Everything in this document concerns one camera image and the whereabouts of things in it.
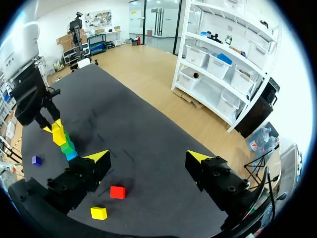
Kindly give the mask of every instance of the fire extinguisher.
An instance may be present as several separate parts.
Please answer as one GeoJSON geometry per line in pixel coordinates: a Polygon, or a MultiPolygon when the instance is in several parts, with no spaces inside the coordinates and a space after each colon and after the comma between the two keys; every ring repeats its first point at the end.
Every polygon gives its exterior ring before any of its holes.
{"type": "Polygon", "coordinates": [[[141,36],[138,36],[138,46],[141,44],[141,36]]]}

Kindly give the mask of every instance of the glass door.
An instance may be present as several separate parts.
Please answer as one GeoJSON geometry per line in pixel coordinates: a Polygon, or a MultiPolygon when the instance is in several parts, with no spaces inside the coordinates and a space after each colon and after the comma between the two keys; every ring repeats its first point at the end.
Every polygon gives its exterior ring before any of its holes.
{"type": "Polygon", "coordinates": [[[136,36],[143,38],[143,2],[144,0],[129,2],[129,38],[135,39],[136,36]]]}
{"type": "Polygon", "coordinates": [[[180,0],[146,1],[145,45],[173,53],[179,5],[180,0]]]}

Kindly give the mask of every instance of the poster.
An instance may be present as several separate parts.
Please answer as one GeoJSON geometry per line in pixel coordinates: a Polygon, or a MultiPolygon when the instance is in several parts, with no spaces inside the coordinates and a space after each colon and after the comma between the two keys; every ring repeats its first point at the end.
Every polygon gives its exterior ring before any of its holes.
{"type": "Polygon", "coordinates": [[[111,27],[111,20],[111,10],[95,11],[85,14],[86,28],[93,27],[94,29],[100,29],[111,27]]]}

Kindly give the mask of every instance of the bottle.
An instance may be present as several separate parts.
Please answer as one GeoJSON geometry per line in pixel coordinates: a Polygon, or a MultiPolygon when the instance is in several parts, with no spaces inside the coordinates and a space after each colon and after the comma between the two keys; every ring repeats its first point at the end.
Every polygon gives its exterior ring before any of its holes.
{"type": "Polygon", "coordinates": [[[254,135],[248,139],[248,148],[250,151],[257,151],[263,147],[269,140],[269,133],[272,128],[269,129],[261,127],[254,135]]]}
{"type": "Polygon", "coordinates": [[[278,144],[279,144],[279,139],[274,136],[270,136],[268,142],[259,150],[257,150],[257,153],[260,156],[264,155],[267,152],[273,150],[278,144]]]}
{"type": "Polygon", "coordinates": [[[231,42],[232,42],[232,37],[230,35],[227,35],[226,39],[225,39],[225,42],[228,44],[228,45],[231,45],[231,42]]]}

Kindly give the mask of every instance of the white shelving unit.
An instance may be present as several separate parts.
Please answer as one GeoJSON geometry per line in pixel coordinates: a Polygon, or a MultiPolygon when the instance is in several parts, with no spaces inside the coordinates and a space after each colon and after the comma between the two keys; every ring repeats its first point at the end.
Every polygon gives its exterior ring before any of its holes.
{"type": "Polygon", "coordinates": [[[229,8],[205,3],[204,1],[199,2],[187,0],[182,38],[180,42],[172,90],[177,87],[191,97],[195,98],[197,101],[204,104],[207,108],[212,110],[230,125],[230,128],[227,131],[231,132],[253,107],[253,105],[259,99],[261,93],[265,89],[270,79],[270,73],[275,65],[275,61],[280,48],[281,37],[281,21],[277,26],[268,30],[260,23],[259,19],[256,19],[254,16],[248,14],[247,12],[245,14],[242,14],[240,12],[235,12],[229,8]],[[195,15],[197,11],[200,11],[200,17],[196,17],[196,32],[187,31],[190,10],[193,10],[195,15]],[[228,44],[221,44],[200,35],[201,31],[208,31],[209,28],[213,29],[213,34],[219,31],[219,36],[224,36],[228,30],[231,30],[231,35],[233,35],[237,39],[236,42],[239,42],[239,40],[240,42],[249,42],[249,40],[253,40],[259,42],[259,44],[261,45],[264,45],[267,48],[266,50],[271,54],[271,57],[269,58],[269,63],[267,64],[268,66],[264,69],[260,69],[250,60],[248,60],[238,52],[234,51],[233,49],[229,48],[228,44]],[[234,65],[236,64],[238,66],[250,69],[251,72],[253,72],[253,78],[258,79],[256,85],[252,88],[248,95],[243,95],[230,85],[233,71],[231,71],[231,73],[229,73],[228,71],[228,73],[225,75],[225,78],[220,79],[207,71],[207,65],[203,67],[198,67],[186,61],[186,59],[182,58],[186,39],[195,39],[196,45],[208,48],[211,52],[225,54],[233,61],[233,67],[231,68],[234,68],[234,65]],[[179,72],[185,67],[190,67],[204,75],[202,80],[192,90],[187,90],[178,83],[179,72]],[[230,117],[224,115],[217,109],[221,90],[223,88],[226,88],[240,99],[240,108],[230,117]]]}
{"type": "Polygon", "coordinates": [[[14,98],[10,98],[7,101],[4,100],[5,96],[8,94],[3,75],[0,76],[0,127],[2,124],[6,124],[5,118],[11,113],[12,108],[16,104],[14,98]]]}

